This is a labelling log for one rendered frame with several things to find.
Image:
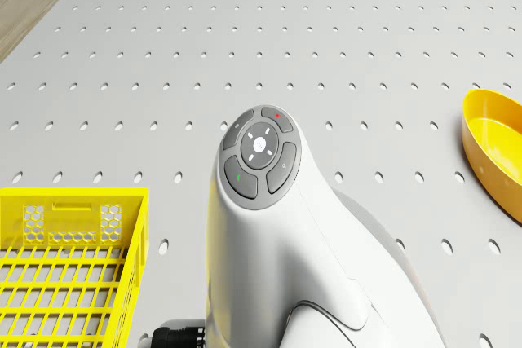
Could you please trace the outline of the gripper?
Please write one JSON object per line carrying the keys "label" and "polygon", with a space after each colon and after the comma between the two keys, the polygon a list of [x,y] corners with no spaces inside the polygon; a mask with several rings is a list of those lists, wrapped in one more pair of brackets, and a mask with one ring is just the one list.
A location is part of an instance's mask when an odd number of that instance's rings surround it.
{"label": "gripper", "polygon": [[153,332],[151,348],[205,348],[203,319],[171,319]]}

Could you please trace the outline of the yellow basket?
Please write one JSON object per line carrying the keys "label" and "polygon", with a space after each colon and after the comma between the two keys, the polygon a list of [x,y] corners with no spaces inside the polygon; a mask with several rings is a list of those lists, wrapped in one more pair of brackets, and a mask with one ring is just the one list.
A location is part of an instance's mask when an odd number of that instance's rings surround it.
{"label": "yellow basket", "polygon": [[125,348],[145,188],[0,189],[0,348]]}

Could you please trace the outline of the yellow bowl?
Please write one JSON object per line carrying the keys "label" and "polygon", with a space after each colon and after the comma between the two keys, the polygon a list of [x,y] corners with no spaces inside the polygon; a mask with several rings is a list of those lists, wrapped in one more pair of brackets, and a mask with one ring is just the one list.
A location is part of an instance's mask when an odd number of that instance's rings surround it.
{"label": "yellow bowl", "polygon": [[522,104],[494,90],[468,91],[462,145],[487,193],[522,224]]}

